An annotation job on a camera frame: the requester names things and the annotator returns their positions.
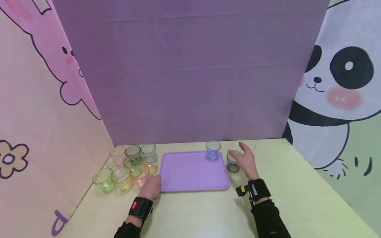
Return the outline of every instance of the hand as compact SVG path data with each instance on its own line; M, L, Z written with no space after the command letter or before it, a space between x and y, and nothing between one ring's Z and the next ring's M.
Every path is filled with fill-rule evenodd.
M162 191L161 182L162 177L160 174L149 176L141 188L138 197L147 198L151 201L154 201Z
M243 150L243 155L239 155L238 153L235 153L233 150L227 150L227 152L231 156L233 156L233 158L237 161L239 167L244 171L246 177L249 180L259 179L253 152L243 142L239 142L238 144Z

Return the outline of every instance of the cup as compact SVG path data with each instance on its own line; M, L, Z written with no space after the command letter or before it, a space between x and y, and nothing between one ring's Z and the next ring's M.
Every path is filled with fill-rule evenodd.
M128 192L133 186L131 170L126 167L122 167L115 171L112 174L111 180L122 192Z
M157 158L156 155L156 145L155 144L145 144L141 148L143 157L146 158L147 162L152 162Z
M129 158L125 159L124 162L123 162L123 165L126 167L126 168L129 168L129 169L132 169L134 166L132 165L131 161Z
M242 155L241 152L236 151L236 150L233 150L233 153L237 153L239 155ZM227 169L230 172L236 173L239 171L239 166L237 164L237 161L229 153L226 154L226 164L227 164Z
M207 147L207 157L210 160L216 160L219 156L221 144L218 141L208 141L205 145Z
M110 150L110 159L107 161L106 166L113 171L118 170L123 167L123 162L127 158L124 154L126 148L122 145L118 145L112 150Z
M104 168L96 172L93 177L93 183L104 193L110 193L115 188L111 180L112 169Z
M141 188L148 179L149 167L147 165L139 164L132 168L131 177L135 181L135 184Z
M140 146L131 145L125 150L124 154L127 155L127 158L130 160L133 166L138 165L140 163L140 158L142 156Z
M158 165L157 154L151 153L149 157L142 157L141 162L142 164L147 165L149 167L150 174L157 173L157 165Z

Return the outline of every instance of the transparent cup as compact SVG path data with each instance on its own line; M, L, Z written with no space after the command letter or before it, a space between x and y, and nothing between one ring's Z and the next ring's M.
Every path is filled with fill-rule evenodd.
M123 167L123 162L127 158L125 155L126 148L122 145L118 145L110 150L110 159L107 161L106 166L113 171Z
M93 177L93 184L104 193L110 193L115 188L115 184L111 180L112 169L104 168L99 170Z
M139 164L132 168L131 177L135 181L135 184L141 188L148 179L149 167L147 165Z
M124 160L123 162L123 165L126 167L126 168L129 168L129 169L132 169L134 166L132 165L131 161L129 158L127 158L126 160Z
M141 148L142 157L146 158L146 161L154 161L157 158L156 155L156 145L155 144L145 144Z
M157 154L151 153L150 157L142 157L141 162L142 164L147 165L149 167L150 174L157 173L157 165L158 165Z
M140 159L142 156L142 151L140 149L140 146L131 145L125 150L124 154L130 160L133 166L138 165L140 163Z
M205 144L207 148L207 157L210 160L216 160L219 156L219 150L221 149L221 144L218 141L208 141Z
M134 185L131 178L131 170L122 167L112 174L111 180L122 191L128 192Z
M236 150L233 150L233 153L237 153L239 155L242 155L241 152L236 151ZM226 154L226 165L227 165L227 169L230 172L236 173L239 171L239 166L238 166L237 161L229 153Z

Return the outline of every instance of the panda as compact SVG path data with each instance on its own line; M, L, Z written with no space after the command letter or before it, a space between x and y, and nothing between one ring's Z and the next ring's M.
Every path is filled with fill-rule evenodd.
M328 8L283 137L315 168L337 179L350 122L381 111L381 0Z

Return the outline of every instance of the purple wall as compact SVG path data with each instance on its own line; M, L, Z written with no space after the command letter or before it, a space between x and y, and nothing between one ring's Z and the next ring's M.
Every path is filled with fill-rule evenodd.
M55 0L114 144L281 137L329 0Z

